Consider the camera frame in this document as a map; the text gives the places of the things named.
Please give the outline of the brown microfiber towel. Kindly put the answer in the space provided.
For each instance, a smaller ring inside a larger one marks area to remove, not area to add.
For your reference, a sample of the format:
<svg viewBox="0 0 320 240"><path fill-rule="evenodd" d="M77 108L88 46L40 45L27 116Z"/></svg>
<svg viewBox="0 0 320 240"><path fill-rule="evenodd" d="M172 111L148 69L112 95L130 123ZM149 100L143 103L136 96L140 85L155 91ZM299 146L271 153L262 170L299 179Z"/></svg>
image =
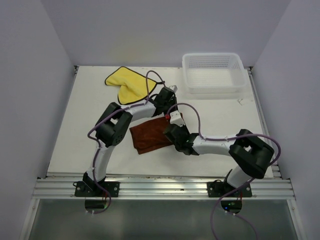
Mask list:
<svg viewBox="0 0 320 240"><path fill-rule="evenodd" d="M164 131L170 123L165 116L153 118L129 129L133 147L138 154L145 154L160 148L168 147L174 144L181 145L181 139L175 139L171 142Z"/></svg>

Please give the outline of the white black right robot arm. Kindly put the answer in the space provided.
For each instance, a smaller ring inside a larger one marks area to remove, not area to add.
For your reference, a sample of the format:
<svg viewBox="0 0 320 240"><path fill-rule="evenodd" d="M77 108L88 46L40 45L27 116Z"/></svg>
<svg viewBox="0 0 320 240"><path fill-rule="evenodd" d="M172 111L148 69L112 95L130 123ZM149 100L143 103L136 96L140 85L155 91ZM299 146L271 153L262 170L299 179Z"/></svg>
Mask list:
<svg viewBox="0 0 320 240"><path fill-rule="evenodd" d="M237 163L223 181L211 185L218 195L235 196L241 186L251 179L263 179L275 153L274 149L247 129L241 129L231 140L206 140L198 133L190 133L185 125L169 124L165 137L173 143L178 152L185 155L230 156Z"/></svg>

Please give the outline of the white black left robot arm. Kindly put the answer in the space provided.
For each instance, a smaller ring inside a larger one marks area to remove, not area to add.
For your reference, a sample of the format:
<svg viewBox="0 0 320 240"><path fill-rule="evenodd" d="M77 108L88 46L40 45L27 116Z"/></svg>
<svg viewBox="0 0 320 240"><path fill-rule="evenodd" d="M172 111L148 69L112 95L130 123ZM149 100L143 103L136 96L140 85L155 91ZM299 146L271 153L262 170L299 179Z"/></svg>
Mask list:
<svg viewBox="0 0 320 240"><path fill-rule="evenodd" d="M96 152L82 182L85 192L92 196L103 193L103 181L114 148L124 139L132 122L163 115L177 103L177 86L164 86L154 99L149 97L141 103L119 105L112 102L105 109L87 137L96 142Z"/></svg>

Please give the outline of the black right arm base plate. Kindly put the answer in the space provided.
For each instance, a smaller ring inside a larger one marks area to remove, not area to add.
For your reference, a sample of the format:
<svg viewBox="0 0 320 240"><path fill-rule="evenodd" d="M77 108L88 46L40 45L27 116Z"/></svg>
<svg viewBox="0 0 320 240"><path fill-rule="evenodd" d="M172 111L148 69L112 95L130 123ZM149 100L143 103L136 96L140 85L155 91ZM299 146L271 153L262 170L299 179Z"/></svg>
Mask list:
<svg viewBox="0 0 320 240"><path fill-rule="evenodd" d="M235 187L229 185L226 182L222 182L220 180L209 181L206 183L206 186L207 186L207 194L209 198L220 198L223 195L229 192L232 192L235 189ZM237 197L251 198L252 196L253 194L252 194L250 185L227 195L228 198L237 198Z"/></svg>

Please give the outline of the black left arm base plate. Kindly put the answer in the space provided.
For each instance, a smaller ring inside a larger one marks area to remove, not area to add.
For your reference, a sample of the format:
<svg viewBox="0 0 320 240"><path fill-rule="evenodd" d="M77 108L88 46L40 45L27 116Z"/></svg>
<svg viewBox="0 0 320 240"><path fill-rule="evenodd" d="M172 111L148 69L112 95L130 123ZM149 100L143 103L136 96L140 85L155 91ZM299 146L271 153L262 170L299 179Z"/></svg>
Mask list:
<svg viewBox="0 0 320 240"><path fill-rule="evenodd" d="M75 187L74 196L83 198L105 197L108 191L111 197L117 198L120 190L118 181L101 181L98 187L94 182L87 185L83 181L76 181L72 185Z"/></svg>

